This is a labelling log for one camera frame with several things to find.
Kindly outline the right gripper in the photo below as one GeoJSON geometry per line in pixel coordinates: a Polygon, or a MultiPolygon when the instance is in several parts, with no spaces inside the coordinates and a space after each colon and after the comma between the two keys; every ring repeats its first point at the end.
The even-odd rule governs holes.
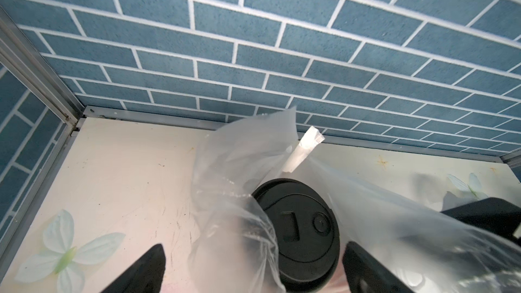
{"type": "Polygon", "coordinates": [[[500,198],[486,198],[477,202],[442,211],[467,225],[484,229],[520,246],[514,233],[520,226],[520,207],[500,198]]]}

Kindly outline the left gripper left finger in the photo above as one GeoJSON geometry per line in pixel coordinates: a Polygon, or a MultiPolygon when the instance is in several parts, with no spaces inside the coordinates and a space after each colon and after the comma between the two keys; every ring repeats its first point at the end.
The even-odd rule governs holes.
{"type": "Polygon", "coordinates": [[[166,270],[166,255],[161,244],[152,246],[102,293],[160,293],[166,270]]]}

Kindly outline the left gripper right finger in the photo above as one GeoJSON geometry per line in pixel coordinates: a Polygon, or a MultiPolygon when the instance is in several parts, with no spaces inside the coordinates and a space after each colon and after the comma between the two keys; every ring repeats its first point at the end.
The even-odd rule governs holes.
{"type": "Polygon", "coordinates": [[[413,293],[391,271],[354,241],[347,243],[342,263],[352,293],[413,293]]]}

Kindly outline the clear plastic carrier bag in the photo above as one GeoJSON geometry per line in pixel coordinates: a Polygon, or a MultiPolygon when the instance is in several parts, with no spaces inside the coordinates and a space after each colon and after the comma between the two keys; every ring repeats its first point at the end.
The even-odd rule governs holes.
{"type": "Polygon", "coordinates": [[[351,292],[342,258],[362,246],[413,292],[519,292],[520,246],[442,211],[492,198],[476,175],[463,182],[415,174],[378,186],[329,166],[316,148],[282,173],[301,138],[294,110],[241,119],[210,134],[193,168],[191,199],[200,236],[189,269],[200,292],[287,292],[274,226],[252,194],[274,179],[298,180],[333,211],[340,233],[335,272],[317,292],[351,292]]]}

